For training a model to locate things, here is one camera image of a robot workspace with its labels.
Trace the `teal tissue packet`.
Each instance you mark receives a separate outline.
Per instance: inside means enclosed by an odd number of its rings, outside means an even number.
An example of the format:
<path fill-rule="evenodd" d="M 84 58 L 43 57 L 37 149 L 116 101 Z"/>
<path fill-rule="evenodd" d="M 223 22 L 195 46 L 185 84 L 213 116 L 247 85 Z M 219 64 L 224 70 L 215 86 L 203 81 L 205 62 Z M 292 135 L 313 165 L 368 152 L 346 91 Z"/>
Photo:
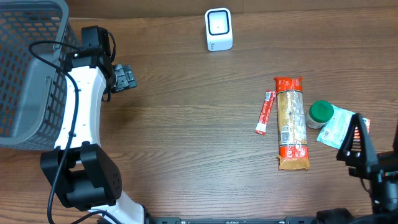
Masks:
<path fill-rule="evenodd" d="M 345 139 L 354 112 L 332 105 L 332 118 L 322 127 L 317 141 L 339 149 Z"/>

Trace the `green lidded jar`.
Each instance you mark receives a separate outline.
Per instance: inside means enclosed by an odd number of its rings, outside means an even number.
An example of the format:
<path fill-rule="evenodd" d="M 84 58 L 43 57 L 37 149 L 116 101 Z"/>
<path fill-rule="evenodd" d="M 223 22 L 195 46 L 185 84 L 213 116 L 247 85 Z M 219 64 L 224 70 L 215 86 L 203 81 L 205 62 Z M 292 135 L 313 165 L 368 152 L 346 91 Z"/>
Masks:
<path fill-rule="evenodd" d="M 334 115 L 334 108 L 331 103 L 319 100 L 308 109 L 305 114 L 305 124 L 312 129 L 322 128 Z"/>

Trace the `long orange noodle packet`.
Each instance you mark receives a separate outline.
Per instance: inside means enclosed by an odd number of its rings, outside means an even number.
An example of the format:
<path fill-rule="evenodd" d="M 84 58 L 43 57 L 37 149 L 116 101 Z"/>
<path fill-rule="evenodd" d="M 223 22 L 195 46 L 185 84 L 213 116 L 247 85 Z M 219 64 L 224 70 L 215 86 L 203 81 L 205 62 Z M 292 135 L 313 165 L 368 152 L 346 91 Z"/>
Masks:
<path fill-rule="evenodd" d="M 275 77 L 279 169 L 308 170 L 307 129 L 302 78 Z"/>

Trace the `thin red stick sachet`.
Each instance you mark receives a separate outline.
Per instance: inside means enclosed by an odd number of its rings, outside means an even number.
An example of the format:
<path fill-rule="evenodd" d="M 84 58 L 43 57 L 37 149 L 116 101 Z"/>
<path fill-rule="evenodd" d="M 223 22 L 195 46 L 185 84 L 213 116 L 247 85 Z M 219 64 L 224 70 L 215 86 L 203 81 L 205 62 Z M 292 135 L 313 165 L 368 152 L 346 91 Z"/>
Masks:
<path fill-rule="evenodd" d="M 275 98 L 276 98 L 276 91 L 273 90 L 266 91 L 262 110 L 255 128 L 256 134 L 261 134 L 263 136 L 266 134 L 267 123 L 271 115 L 272 106 Z"/>

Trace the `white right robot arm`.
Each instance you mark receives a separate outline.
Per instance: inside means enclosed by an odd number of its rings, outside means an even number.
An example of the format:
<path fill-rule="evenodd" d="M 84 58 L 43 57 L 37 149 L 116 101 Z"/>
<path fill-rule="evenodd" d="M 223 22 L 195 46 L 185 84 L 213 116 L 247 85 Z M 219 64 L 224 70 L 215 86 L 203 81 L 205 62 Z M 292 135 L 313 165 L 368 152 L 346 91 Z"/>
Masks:
<path fill-rule="evenodd" d="M 357 177 L 363 188 L 369 181 L 372 214 L 353 216 L 346 208 L 318 211 L 312 223 L 397 223 L 397 137 L 393 150 L 377 153 L 361 114 L 352 115 L 348 130 L 336 155 Z"/>

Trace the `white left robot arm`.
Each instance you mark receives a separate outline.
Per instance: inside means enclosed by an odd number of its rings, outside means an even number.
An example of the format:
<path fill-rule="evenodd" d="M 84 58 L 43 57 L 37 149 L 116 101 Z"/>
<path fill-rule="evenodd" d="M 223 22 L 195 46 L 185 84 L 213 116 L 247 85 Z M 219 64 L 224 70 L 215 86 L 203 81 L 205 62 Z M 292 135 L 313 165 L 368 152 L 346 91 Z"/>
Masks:
<path fill-rule="evenodd" d="M 101 215 L 110 223 L 152 223 L 146 208 L 122 187 L 119 168 L 102 150 L 99 135 L 104 94 L 118 82 L 112 62 L 114 47 L 85 44 L 67 54 L 60 68 L 67 77 L 67 102 L 60 134 L 52 152 L 40 157 L 40 168 L 50 182 L 47 219 L 53 223 L 53 200 L 87 215 Z"/>

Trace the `white barcode scanner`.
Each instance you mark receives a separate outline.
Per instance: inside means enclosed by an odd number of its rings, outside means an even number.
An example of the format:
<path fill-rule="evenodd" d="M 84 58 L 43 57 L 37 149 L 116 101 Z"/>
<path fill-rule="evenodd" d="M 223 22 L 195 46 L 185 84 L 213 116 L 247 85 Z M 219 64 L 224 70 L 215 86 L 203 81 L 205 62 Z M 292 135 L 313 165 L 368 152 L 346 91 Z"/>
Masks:
<path fill-rule="evenodd" d="M 231 13 L 225 7 L 209 9 L 205 13 L 207 48 L 210 52 L 233 47 Z"/>

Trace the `dark grey plastic basket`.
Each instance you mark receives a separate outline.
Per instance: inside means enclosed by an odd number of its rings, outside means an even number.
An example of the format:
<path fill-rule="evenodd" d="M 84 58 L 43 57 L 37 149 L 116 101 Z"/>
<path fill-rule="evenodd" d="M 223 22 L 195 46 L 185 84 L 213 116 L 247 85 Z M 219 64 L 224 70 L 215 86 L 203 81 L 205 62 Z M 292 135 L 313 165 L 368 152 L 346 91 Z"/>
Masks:
<path fill-rule="evenodd" d="M 1 1 L 1 146 L 52 150 L 62 126 L 62 67 L 80 42 L 62 0 Z"/>

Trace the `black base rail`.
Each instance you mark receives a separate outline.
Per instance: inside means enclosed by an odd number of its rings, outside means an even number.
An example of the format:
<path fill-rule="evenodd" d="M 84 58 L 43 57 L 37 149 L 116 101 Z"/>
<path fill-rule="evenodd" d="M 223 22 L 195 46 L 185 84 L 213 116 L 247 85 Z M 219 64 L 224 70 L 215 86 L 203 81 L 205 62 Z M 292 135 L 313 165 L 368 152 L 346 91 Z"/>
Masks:
<path fill-rule="evenodd" d="M 316 224 L 315 217 L 285 217 L 277 219 L 181 219 L 157 217 L 156 224 Z"/>

